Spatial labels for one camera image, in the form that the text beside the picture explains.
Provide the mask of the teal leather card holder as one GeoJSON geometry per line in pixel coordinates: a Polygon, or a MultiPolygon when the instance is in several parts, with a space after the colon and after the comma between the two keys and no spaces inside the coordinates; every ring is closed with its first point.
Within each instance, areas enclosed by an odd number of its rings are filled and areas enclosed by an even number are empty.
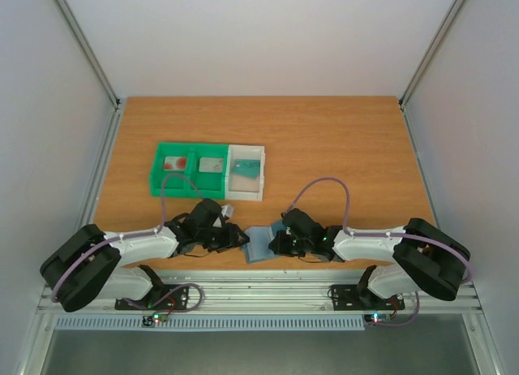
{"type": "Polygon", "coordinates": [[[268,245],[274,240],[278,231],[285,231],[281,221],[274,222],[270,226],[251,226],[245,230],[249,242],[241,246],[241,250],[244,252],[247,264],[277,258],[268,245]]]}

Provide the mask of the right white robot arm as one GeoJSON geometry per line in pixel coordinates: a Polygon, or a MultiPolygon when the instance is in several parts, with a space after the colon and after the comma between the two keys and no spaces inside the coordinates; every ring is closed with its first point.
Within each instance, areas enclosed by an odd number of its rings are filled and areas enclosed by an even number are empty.
{"type": "Polygon", "coordinates": [[[282,217],[269,249],[278,256],[322,262],[371,261],[358,283],[332,287],[333,297],[362,310],[383,309],[398,295],[424,291],[453,301],[460,285],[470,281],[470,251],[421,218],[386,230],[359,230],[348,226],[321,226],[300,209],[282,217]]]}

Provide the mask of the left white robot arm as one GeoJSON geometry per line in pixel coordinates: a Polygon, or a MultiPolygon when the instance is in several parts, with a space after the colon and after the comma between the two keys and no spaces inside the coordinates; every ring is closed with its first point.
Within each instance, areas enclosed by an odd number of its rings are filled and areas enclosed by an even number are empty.
{"type": "Polygon", "coordinates": [[[190,213],[147,230],[105,232],[87,224],[41,264],[40,275],[51,301],[69,313],[105,298],[132,309],[184,311],[174,302],[181,288],[166,286],[145,262],[190,256],[197,246],[220,253],[248,244],[246,232],[231,222],[232,212],[230,205],[202,199],[190,213]]]}

